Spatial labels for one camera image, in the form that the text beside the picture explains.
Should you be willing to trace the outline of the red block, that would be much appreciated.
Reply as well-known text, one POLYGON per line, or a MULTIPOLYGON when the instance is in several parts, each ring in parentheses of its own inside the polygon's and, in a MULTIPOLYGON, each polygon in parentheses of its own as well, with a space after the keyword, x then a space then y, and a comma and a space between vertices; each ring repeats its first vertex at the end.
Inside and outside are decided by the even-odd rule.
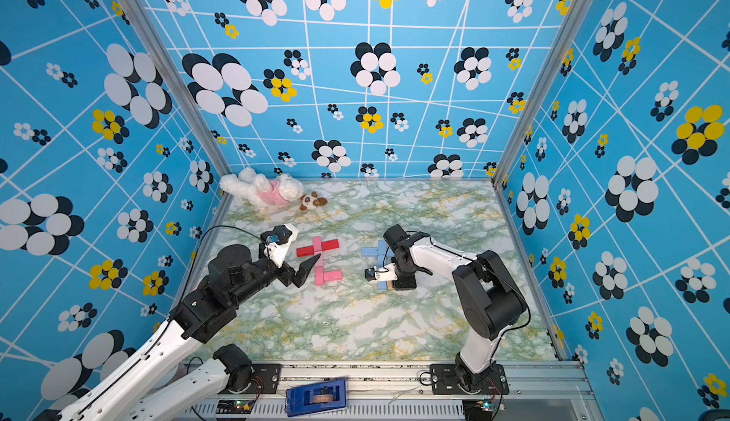
POLYGON ((321 243, 321 249, 323 251, 335 250, 340 248, 340 242, 337 239, 325 241, 321 243))
POLYGON ((298 258, 309 257, 309 256, 313 256, 314 254, 315 254, 315 248, 312 245, 300 247, 297 249, 298 258))

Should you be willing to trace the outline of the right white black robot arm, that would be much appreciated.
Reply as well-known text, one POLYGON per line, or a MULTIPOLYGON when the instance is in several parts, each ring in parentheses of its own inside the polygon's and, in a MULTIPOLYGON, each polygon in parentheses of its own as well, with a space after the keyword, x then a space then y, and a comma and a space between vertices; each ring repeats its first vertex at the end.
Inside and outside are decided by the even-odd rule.
POLYGON ((383 238, 393 256, 368 278, 387 280, 397 291, 416 289, 418 273, 451 279, 470 326, 455 358, 457 384, 465 393, 476 394, 496 383, 496 351, 506 333, 520 328, 517 322, 522 314, 530 314, 525 296, 499 255, 492 250, 460 251, 400 225, 388 228, 383 238))

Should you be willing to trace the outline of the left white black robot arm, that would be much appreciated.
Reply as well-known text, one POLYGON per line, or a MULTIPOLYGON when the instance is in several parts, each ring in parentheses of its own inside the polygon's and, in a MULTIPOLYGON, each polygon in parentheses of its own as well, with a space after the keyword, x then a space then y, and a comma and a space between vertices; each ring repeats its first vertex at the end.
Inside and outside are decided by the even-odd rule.
POLYGON ((227 345, 192 373, 155 391, 154 386, 237 316, 247 299, 278 280, 303 286, 316 266, 311 257, 292 268, 287 246, 270 244, 254 261, 249 248, 226 246, 209 263, 208 274, 170 312, 160 329, 121 366, 62 410, 47 409, 41 420, 172 420, 207 396, 246 389, 252 364, 236 345, 227 345))

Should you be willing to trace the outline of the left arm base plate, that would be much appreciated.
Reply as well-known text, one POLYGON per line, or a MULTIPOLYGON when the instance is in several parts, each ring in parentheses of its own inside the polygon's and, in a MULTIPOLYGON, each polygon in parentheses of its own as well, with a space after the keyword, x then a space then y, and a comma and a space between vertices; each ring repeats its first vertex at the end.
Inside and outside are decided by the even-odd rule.
POLYGON ((270 396, 275 394, 281 381, 282 365, 277 363, 254 363, 251 379, 243 390, 244 394, 270 396))

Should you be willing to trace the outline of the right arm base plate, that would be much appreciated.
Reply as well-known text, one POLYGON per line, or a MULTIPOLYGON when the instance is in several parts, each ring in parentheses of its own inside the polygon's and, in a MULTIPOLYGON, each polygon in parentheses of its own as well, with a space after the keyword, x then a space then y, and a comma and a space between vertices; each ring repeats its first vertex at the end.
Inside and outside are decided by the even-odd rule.
POLYGON ((479 374, 456 364, 432 364, 429 373, 433 393, 439 396, 506 396, 511 391, 505 369, 500 364, 492 364, 479 374))

